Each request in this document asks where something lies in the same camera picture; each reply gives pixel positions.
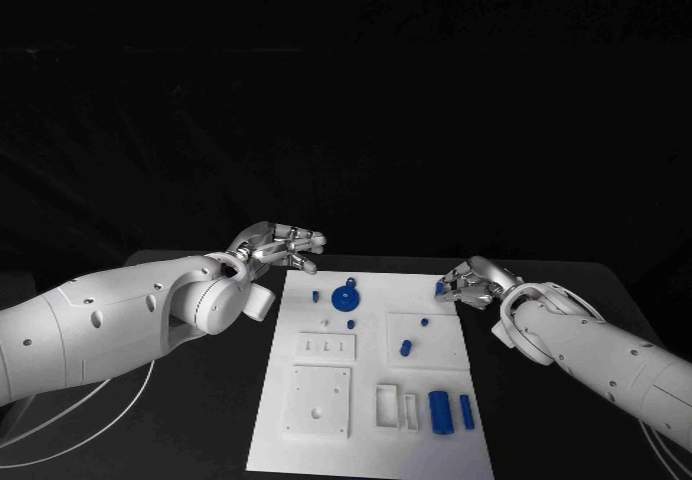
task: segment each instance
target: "robotic hand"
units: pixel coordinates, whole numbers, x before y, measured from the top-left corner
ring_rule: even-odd
[[[606,322],[555,283],[525,283],[483,257],[440,279],[437,301],[483,310],[502,301],[492,332],[509,348],[563,370],[692,451],[692,364]]]
[[[317,273],[320,232],[260,222],[224,252],[97,272],[0,311],[0,406],[107,380],[219,334],[245,313],[263,321],[271,265]]]

